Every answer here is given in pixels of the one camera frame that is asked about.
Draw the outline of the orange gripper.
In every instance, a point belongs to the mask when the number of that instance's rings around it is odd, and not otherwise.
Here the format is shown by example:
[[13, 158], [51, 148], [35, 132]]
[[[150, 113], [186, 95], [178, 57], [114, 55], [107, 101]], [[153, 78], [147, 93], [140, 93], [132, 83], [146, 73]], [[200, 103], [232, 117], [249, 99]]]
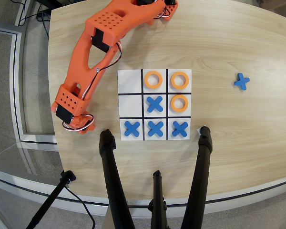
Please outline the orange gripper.
[[51, 110], [59, 117], [65, 124], [70, 127], [82, 127], [80, 134], [84, 135], [89, 131], [95, 129], [95, 125], [92, 120], [91, 115], [86, 115], [86, 111], [82, 112], [80, 115], [73, 115], [71, 112], [66, 110], [63, 106], [54, 102], [51, 106]]

